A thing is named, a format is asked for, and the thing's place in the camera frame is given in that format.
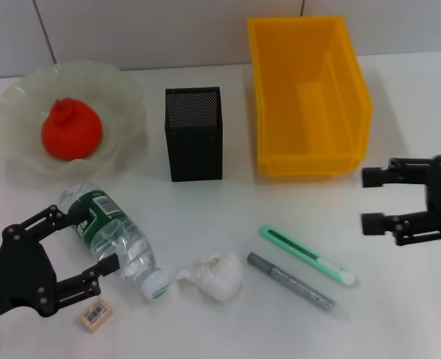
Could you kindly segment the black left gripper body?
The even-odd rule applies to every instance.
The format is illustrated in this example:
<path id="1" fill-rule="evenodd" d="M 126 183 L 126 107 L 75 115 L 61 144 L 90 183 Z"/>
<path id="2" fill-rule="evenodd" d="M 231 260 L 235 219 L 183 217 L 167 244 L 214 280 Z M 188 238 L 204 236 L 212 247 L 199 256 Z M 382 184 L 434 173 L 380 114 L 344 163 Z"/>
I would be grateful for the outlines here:
<path id="1" fill-rule="evenodd" d="M 58 312 L 57 277 L 40 241 L 56 231 L 48 222 L 29 229 L 12 224 L 2 232 L 0 247 L 0 316 L 30 307 L 42 317 Z"/>

